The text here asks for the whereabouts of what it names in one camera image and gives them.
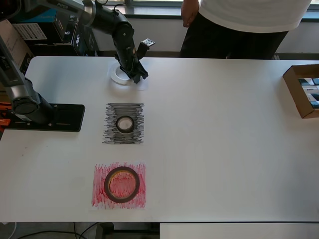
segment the brown tape roll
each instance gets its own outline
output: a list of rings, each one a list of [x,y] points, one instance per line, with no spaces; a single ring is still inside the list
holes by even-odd
[[[121,173],[121,172],[129,173],[135,179],[134,191],[129,196],[127,196],[125,198],[116,197],[115,195],[113,195],[111,193],[111,190],[110,190],[110,184],[111,184],[112,179],[114,178],[114,176],[116,174]],[[108,175],[106,176],[105,181],[104,181],[104,191],[105,191],[106,195],[108,196],[108,198],[115,203],[126,203],[126,202],[132,200],[136,196],[136,194],[138,193],[139,188],[140,188],[140,179],[139,179],[138,174],[133,169],[131,169],[129,167],[125,167],[125,166],[117,167],[117,168],[111,170],[111,172],[108,173]]]

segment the wall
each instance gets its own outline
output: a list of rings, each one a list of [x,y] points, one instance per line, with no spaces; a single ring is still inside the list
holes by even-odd
[[[134,41],[149,38],[156,42],[151,51],[180,51],[187,29],[181,20],[129,19],[135,29]],[[112,38],[99,31],[95,36],[100,50],[114,50]],[[278,53],[319,53],[319,23],[301,23],[289,32],[279,46]]]

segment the gray floor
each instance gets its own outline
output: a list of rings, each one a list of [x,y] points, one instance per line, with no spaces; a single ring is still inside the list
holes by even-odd
[[[76,232],[82,233],[93,223],[76,223]],[[115,230],[148,230],[149,223],[114,223]],[[8,239],[14,228],[14,223],[3,225],[0,223],[0,239]],[[36,233],[39,231],[65,231],[73,232],[73,223],[18,223],[16,231],[11,239]],[[92,227],[85,233],[87,239],[95,239],[96,226]],[[27,237],[30,239],[75,239],[73,234],[55,234],[45,233]],[[144,235],[140,233],[116,233],[114,235],[104,236],[103,239],[159,239],[159,235]]]
[[[77,233],[82,233],[92,223],[75,223]],[[3,225],[0,223],[0,239],[8,239],[14,228],[14,223]],[[73,232],[73,223],[18,223],[11,239],[39,231],[67,231]],[[87,239],[95,239],[96,226],[85,233]],[[28,237],[30,239],[75,239],[73,234],[46,233]]]

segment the window sill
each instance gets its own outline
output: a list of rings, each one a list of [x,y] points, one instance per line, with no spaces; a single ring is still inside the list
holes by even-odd
[[[181,19],[180,7],[159,6],[118,6],[118,9],[127,18],[139,19]],[[319,22],[319,11],[309,10],[301,22]]]

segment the white tape roll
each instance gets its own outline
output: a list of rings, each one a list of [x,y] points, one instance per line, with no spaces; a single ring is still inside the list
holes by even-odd
[[[111,69],[111,79],[121,85],[121,86],[129,86],[134,83],[132,79],[130,79],[124,71],[120,69],[119,64],[114,64]]]

